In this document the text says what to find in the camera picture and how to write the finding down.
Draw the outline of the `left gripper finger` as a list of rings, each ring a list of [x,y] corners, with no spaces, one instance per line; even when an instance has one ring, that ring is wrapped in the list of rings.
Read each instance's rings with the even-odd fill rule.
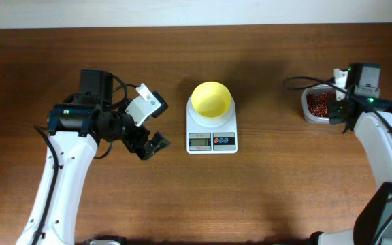
[[[165,148],[165,144],[163,143],[147,144],[137,152],[137,156],[140,160],[146,161],[153,157],[156,153],[158,153],[158,151],[162,150],[163,148]]]
[[[162,150],[169,147],[170,144],[171,142],[159,132],[156,132],[150,141],[150,146],[154,150]]]

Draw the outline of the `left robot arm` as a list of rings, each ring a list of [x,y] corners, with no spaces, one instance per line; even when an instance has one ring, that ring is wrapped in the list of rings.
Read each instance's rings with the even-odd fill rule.
[[[114,82],[128,91],[129,85],[110,72],[83,69],[78,92],[53,107],[46,128],[35,128],[47,145],[46,162],[18,244],[74,244],[84,181],[91,162],[99,158],[100,141],[121,141],[141,160],[170,145],[143,125],[168,108],[160,94],[140,84],[135,99],[123,97],[114,103]]]

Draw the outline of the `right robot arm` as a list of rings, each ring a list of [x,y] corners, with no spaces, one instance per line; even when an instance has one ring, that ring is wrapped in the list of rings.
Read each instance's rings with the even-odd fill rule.
[[[392,101],[379,97],[379,79],[379,65],[353,63],[347,70],[335,69],[326,81],[336,91],[327,103],[329,122],[343,123],[361,142],[377,191],[353,228],[315,232],[311,244],[392,244]]]

